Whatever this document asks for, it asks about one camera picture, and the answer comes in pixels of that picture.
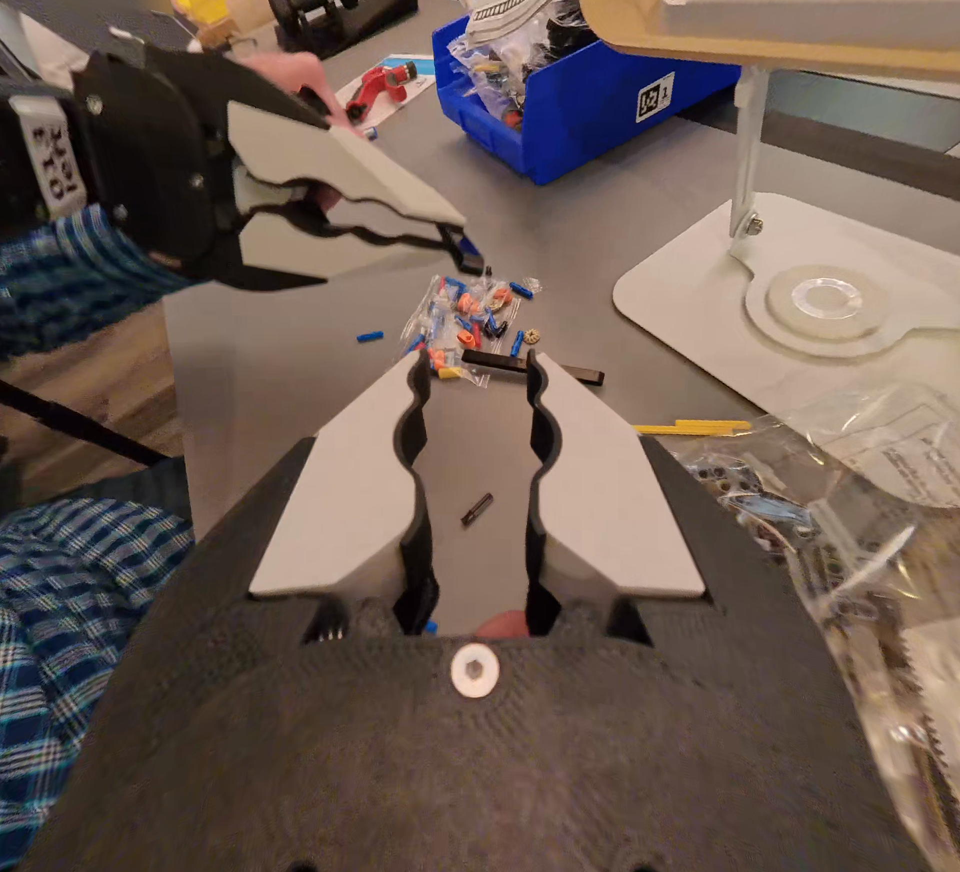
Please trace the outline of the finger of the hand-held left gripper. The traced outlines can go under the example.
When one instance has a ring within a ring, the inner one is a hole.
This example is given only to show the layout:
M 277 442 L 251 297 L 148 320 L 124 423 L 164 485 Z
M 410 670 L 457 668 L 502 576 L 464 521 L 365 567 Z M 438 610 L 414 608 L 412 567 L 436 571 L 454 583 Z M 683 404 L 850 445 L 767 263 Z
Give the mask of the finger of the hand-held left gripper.
M 350 201 L 375 202 L 403 218 L 466 226 L 463 214 L 432 186 L 342 126 L 297 122 L 237 100 L 227 104 L 226 120 L 239 161 L 261 184 L 320 183 Z
M 429 266 L 445 256 L 458 271 L 441 232 L 453 225 L 403 218 L 370 201 L 356 203 L 379 206 L 434 231 L 379 233 L 362 225 L 339 225 L 319 207 L 319 185 L 274 187 L 254 180 L 245 168 L 234 168 L 235 204 L 246 220 L 239 245 L 247 266 L 329 281 L 373 270 Z

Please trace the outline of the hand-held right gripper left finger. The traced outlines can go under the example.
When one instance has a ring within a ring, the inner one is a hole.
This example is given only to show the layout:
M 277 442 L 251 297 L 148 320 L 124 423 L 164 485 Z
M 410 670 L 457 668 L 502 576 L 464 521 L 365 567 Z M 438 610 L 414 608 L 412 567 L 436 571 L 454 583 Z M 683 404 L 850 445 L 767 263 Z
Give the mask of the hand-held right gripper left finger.
M 415 462 L 427 443 L 426 351 L 407 354 L 316 435 L 249 583 L 256 600 L 383 602 L 406 634 L 439 600 Z

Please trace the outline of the cardboard box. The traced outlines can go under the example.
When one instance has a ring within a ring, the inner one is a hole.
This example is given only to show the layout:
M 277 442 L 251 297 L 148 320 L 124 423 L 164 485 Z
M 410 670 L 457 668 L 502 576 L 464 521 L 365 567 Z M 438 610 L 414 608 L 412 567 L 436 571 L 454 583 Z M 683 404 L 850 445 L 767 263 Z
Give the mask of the cardboard box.
M 250 54 L 258 49 L 258 31 L 275 20 L 269 0 L 210 0 L 199 12 L 197 48 Z

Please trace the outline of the person's left hand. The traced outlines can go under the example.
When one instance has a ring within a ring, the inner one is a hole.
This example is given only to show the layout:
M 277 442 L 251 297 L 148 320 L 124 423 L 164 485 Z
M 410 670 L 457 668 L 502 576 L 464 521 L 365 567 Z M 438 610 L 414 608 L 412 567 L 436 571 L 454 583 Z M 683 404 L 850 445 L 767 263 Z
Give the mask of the person's left hand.
M 311 52 L 258 52 L 236 60 L 319 111 L 331 123 L 362 135 L 337 100 L 322 62 Z

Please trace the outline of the large clear plastic bag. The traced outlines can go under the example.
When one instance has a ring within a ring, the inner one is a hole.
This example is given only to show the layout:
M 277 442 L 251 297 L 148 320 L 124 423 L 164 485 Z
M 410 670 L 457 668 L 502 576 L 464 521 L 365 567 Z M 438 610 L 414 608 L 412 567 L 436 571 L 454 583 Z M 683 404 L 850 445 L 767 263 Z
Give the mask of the large clear plastic bag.
M 958 410 L 896 385 L 659 440 L 789 572 L 901 820 L 958 870 Z

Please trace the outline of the person's plaid clothing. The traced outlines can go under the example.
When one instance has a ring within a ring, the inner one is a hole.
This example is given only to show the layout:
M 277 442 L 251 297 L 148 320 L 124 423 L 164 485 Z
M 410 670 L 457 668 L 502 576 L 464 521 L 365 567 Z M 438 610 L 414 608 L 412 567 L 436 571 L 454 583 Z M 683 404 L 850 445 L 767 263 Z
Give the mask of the person's plaid clothing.
M 186 519 L 115 499 L 2 520 L 2 870 L 42 829 L 129 639 L 194 542 Z

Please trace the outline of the pile of lego part bags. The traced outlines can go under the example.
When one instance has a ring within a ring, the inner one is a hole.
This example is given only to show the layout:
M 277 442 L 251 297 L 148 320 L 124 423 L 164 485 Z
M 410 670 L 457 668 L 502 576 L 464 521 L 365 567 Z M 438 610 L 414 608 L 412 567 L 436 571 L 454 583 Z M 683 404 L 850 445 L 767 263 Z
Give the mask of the pile of lego part bags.
M 478 98 L 498 122 L 520 131 L 531 75 L 595 41 L 580 0 L 551 0 L 512 33 L 479 46 L 462 33 L 447 50 L 454 70 L 469 82 L 463 93 Z

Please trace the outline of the person's left forearm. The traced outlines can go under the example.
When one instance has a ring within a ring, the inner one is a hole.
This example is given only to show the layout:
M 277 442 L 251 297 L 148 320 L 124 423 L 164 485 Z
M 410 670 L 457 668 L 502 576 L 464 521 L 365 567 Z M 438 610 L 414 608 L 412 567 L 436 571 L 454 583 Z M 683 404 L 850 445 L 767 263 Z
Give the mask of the person's left forearm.
M 2 242 L 1 362 L 84 341 L 191 285 L 84 207 Z

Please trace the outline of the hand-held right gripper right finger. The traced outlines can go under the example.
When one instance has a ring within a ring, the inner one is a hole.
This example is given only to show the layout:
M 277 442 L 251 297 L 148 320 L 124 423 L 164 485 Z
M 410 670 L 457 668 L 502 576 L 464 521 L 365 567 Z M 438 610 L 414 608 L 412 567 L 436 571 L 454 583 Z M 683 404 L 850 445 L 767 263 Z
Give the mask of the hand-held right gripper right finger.
M 546 354 L 529 355 L 526 394 L 539 460 L 525 533 L 530 634 L 577 605 L 631 634 L 634 621 L 618 618 L 627 603 L 702 599 L 706 582 L 643 436 Z

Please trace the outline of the yellow lego beam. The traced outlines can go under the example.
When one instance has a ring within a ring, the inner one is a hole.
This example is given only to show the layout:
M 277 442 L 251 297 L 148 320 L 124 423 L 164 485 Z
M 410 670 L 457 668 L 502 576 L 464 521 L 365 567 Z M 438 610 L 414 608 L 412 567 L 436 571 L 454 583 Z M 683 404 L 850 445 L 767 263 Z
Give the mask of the yellow lego beam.
M 752 423 L 744 420 L 677 420 L 673 424 L 636 424 L 638 434 L 654 436 L 729 437 L 752 430 Z

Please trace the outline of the red toy part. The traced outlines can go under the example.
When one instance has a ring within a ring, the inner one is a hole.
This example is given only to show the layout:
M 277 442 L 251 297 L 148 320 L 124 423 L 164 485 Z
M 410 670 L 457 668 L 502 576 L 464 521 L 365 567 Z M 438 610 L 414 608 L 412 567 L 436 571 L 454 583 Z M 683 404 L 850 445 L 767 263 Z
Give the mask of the red toy part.
M 413 60 L 394 66 L 379 64 L 371 68 L 362 75 L 360 84 L 345 106 L 347 118 L 354 125 L 366 122 L 382 94 L 394 103 L 404 102 L 408 98 L 408 84 L 418 78 L 418 69 Z

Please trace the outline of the clear bag of small lego pins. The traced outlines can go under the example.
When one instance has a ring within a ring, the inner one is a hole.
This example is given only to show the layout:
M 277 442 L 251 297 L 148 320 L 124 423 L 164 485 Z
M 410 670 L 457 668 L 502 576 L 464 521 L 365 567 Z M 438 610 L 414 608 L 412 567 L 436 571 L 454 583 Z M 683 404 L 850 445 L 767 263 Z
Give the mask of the clear bag of small lego pins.
M 462 351 L 523 358 L 534 347 L 523 342 L 523 331 L 539 329 L 525 324 L 527 307 L 543 289 L 533 276 L 503 279 L 490 270 L 474 279 L 435 275 L 400 332 L 394 358 L 425 351 L 433 378 L 486 388 L 494 371 L 463 363 Z

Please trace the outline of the long black lego beam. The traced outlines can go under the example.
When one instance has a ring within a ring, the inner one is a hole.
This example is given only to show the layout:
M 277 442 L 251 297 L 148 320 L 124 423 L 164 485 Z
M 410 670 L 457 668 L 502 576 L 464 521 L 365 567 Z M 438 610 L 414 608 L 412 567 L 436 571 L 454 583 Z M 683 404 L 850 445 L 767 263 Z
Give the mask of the long black lego beam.
M 525 359 L 475 349 L 462 351 L 462 362 L 486 370 L 513 374 L 522 374 L 527 370 Z M 606 374 L 603 371 L 573 365 L 563 365 L 562 368 L 583 385 L 601 387 L 605 383 Z

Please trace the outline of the blue plastic bin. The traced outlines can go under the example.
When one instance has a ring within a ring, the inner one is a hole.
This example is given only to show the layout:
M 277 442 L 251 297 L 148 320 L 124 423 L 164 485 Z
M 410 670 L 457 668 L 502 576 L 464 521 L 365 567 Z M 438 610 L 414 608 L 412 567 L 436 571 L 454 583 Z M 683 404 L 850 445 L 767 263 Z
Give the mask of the blue plastic bin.
M 520 129 L 468 95 L 470 80 L 449 45 L 462 16 L 432 33 L 438 102 L 474 143 L 537 185 L 545 185 L 737 84 L 730 64 L 635 55 L 590 44 L 532 74 Z

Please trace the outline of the white book stand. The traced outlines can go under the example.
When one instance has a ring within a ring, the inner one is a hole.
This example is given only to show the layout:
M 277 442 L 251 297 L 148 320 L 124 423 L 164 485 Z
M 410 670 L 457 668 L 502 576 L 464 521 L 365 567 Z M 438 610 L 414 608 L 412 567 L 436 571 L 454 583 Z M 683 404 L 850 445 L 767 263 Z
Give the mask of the white book stand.
M 581 0 L 622 52 L 728 61 L 730 199 L 626 272 L 618 312 L 778 416 L 855 386 L 917 383 L 958 406 L 958 257 L 783 194 L 755 177 L 773 71 L 958 82 L 958 48 L 672 34 L 661 0 Z

